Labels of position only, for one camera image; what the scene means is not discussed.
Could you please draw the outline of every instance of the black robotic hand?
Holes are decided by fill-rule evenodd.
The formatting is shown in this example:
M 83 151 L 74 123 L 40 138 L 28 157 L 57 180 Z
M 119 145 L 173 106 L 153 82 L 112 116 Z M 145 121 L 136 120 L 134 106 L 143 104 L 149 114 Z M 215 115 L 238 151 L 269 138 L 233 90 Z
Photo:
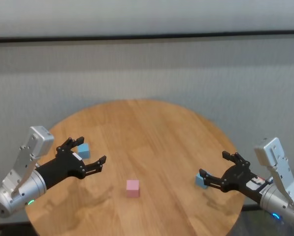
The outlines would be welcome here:
M 75 146 L 83 144 L 83 142 L 84 137 L 76 140 L 68 138 L 62 145 L 56 148 L 57 154 L 53 160 L 36 168 L 36 171 L 43 177 L 47 189 L 67 177 L 83 179 L 85 176 L 102 171 L 103 164 L 106 162 L 106 156 L 101 157 L 92 164 L 85 165 L 82 158 L 71 150 Z
M 221 178 L 211 176 L 205 170 L 200 169 L 199 174 L 203 178 L 204 184 L 218 188 L 222 192 L 239 191 L 259 203 L 261 201 L 260 191 L 270 183 L 252 173 L 250 162 L 246 161 L 239 153 L 230 154 L 223 151 L 222 157 L 232 161 L 235 165 L 227 169 Z

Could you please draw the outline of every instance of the pink cube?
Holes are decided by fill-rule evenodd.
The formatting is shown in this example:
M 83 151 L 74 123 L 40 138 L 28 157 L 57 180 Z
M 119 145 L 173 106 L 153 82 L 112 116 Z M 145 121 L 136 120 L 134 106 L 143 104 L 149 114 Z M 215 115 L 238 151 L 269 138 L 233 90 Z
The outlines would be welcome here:
M 128 198 L 139 198 L 140 188 L 138 180 L 127 180 L 126 193 Z

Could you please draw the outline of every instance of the gray wall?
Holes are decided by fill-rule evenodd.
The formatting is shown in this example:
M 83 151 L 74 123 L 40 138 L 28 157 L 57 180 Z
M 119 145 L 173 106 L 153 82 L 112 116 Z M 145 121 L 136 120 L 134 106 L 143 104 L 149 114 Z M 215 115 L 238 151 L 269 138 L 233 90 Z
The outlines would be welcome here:
M 294 172 L 294 37 L 1 44 L 0 182 L 30 125 L 127 98 L 201 113 L 264 177 L 253 146 L 278 136 Z

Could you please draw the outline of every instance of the white backdrop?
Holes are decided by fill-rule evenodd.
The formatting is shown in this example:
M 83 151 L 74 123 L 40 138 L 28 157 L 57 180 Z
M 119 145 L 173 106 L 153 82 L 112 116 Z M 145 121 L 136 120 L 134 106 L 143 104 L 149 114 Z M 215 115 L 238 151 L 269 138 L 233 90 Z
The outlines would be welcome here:
M 0 37 L 294 30 L 294 0 L 0 0 Z

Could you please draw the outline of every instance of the round table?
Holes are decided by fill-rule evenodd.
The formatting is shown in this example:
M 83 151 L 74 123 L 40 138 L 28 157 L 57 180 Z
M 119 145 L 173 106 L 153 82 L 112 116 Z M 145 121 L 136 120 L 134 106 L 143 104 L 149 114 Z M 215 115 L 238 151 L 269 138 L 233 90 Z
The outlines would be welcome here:
M 68 137 L 85 137 L 91 158 L 106 155 L 101 173 L 67 178 L 26 207 L 41 236 L 221 236 L 236 222 L 244 196 L 195 185 L 199 168 L 221 177 L 235 152 L 212 122 L 181 106 L 125 100 L 79 111 L 51 130 L 43 164 Z M 140 197 L 126 197 L 138 179 Z

